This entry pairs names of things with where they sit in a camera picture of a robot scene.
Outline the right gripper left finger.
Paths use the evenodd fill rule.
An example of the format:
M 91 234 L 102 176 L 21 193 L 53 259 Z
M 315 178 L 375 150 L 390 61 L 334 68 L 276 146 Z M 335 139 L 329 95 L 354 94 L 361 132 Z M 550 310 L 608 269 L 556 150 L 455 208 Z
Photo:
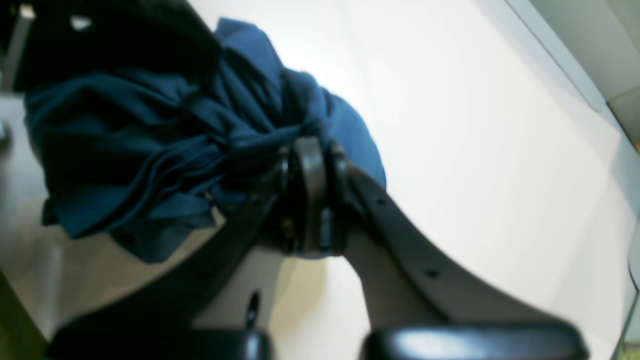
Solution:
M 300 137 L 197 251 L 141 289 L 61 326 L 50 360 L 275 360 L 281 265 L 326 255 L 324 153 Z

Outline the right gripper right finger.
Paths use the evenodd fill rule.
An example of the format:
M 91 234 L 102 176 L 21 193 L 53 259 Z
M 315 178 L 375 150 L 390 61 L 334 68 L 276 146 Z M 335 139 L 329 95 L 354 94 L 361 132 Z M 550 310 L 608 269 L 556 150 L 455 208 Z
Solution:
M 326 155 L 343 257 L 365 294 L 361 360 L 587 360 L 582 335 L 478 278 L 434 245 L 342 146 Z

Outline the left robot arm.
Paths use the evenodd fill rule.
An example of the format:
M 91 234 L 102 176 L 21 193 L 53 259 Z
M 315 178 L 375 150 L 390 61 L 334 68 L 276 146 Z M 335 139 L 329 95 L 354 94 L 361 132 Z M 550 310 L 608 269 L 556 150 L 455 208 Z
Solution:
M 187 0 L 3 0 L 1 93 L 98 70 L 214 69 L 222 46 Z

